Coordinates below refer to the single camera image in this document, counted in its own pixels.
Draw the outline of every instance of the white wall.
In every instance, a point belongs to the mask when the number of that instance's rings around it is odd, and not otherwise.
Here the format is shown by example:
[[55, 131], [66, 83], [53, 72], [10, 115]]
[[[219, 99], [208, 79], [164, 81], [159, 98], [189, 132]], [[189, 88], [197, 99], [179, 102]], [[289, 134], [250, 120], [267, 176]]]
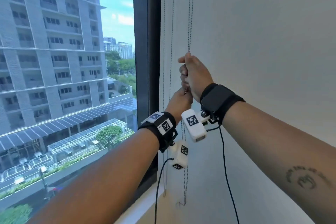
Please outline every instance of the white wall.
[[[174, 1], [171, 95], [180, 87], [177, 58], [187, 52], [189, 8], [189, 0]], [[164, 27], [163, 7], [162, 0], [161, 60], [165, 52], [165, 63], [161, 71], [166, 106], [172, 0], [165, 3]], [[335, 12], [336, 0], [194, 0], [191, 52], [209, 68], [215, 82], [335, 146]], [[162, 107], [162, 87], [160, 92]], [[227, 132], [224, 140], [228, 179], [241, 223], [313, 223]], [[189, 137], [187, 141], [187, 205], [176, 208], [179, 222], [236, 223], [219, 132], [210, 132], [198, 143]], [[168, 190], [177, 202], [183, 197], [183, 171], [169, 169], [168, 176]]]

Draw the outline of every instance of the awning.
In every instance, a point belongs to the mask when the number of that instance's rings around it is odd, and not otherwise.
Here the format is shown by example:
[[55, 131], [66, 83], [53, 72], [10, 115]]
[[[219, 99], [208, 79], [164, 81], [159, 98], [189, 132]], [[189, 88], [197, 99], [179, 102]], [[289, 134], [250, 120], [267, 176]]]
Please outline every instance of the awning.
[[23, 145], [40, 137], [44, 137], [61, 131], [65, 128], [73, 127], [76, 124], [83, 123], [87, 120], [92, 120], [104, 114], [123, 109], [133, 111], [137, 109], [137, 103], [133, 98], [126, 98], [114, 103], [103, 105], [97, 108], [73, 114], [67, 117], [58, 118], [56, 120], [27, 128], [19, 132], [0, 137], [0, 151], [9, 150], [15, 146]]

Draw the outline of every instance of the fist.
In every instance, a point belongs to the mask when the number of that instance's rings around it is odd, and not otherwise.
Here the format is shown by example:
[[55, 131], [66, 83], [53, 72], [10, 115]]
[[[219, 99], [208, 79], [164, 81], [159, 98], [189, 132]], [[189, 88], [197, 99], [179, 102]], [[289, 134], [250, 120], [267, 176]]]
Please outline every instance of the fist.
[[179, 58], [178, 62], [185, 63], [180, 67], [182, 87], [189, 89], [194, 99], [200, 102], [204, 89], [213, 83], [209, 70], [198, 58], [190, 53]]
[[165, 111], [174, 116], [177, 125], [182, 119], [182, 113], [186, 110], [189, 110], [192, 103], [193, 96], [191, 93], [187, 92], [184, 94], [184, 88], [180, 88], [170, 99]]

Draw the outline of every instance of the wrist-mounted device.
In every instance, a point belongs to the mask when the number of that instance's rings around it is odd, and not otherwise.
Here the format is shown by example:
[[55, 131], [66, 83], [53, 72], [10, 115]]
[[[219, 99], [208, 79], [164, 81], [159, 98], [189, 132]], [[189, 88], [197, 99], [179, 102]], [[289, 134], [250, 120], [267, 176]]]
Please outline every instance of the wrist-mounted device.
[[201, 109], [210, 114], [211, 119], [222, 124], [226, 112], [236, 102], [245, 100], [223, 85], [212, 83], [208, 85], [200, 98]]
[[138, 128], [147, 128], [156, 135], [159, 140], [159, 150], [164, 151], [173, 143], [177, 136], [176, 121], [169, 112], [155, 112], [143, 122]]

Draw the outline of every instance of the glass pane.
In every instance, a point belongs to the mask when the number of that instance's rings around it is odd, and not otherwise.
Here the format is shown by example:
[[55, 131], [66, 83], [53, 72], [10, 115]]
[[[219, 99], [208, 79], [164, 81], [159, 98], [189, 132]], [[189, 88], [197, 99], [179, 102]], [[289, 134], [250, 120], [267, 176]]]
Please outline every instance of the glass pane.
[[[0, 94], [0, 101], [11, 105], [11, 110], [0, 112], [0, 120], [6, 121], [0, 126], [0, 174], [10, 174], [5, 182], [5, 175], [0, 177], [0, 205], [1, 209], [23, 207], [18, 212], [27, 213], [14, 216], [18, 219], [13, 223], [24, 223], [82, 172], [72, 166], [68, 169], [71, 175], [64, 175], [62, 170], [70, 163], [86, 156], [82, 163], [88, 165], [96, 160], [98, 151], [116, 147], [137, 130], [133, 0], [88, 1], [40, 0], [38, 6], [31, 6], [27, 4], [35, 4], [35, 0], [0, 0], [2, 7], [12, 9], [9, 12], [15, 20], [3, 23], [8, 29], [2, 30], [1, 40], [8, 48], [1, 52], [5, 57], [17, 55], [12, 60], [19, 62], [18, 66], [6, 66], [0, 75], [0, 92], [8, 90]], [[36, 9], [44, 18], [42, 24], [32, 21], [41, 19], [33, 16]], [[85, 13], [89, 21], [79, 16]], [[82, 25], [91, 30], [83, 30]], [[45, 36], [37, 38], [36, 32], [45, 32]], [[22, 106], [25, 101], [31, 107]], [[85, 115], [88, 108], [91, 114]], [[79, 120], [78, 125], [69, 123]], [[109, 126], [119, 127], [118, 135], [108, 145], [100, 143], [96, 134]], [[11, 132], [17, 141], [1, 137]], [[13, 152], [20, 156], [8, 153], [12, 143]], [[51, 181], [48, 176], [55, 173]], [[43, 182], [34, 183], [42, 177], [46, 188]], [[17, 193], [15, 200], [3, 200], [18, 190], [24, 193]]]

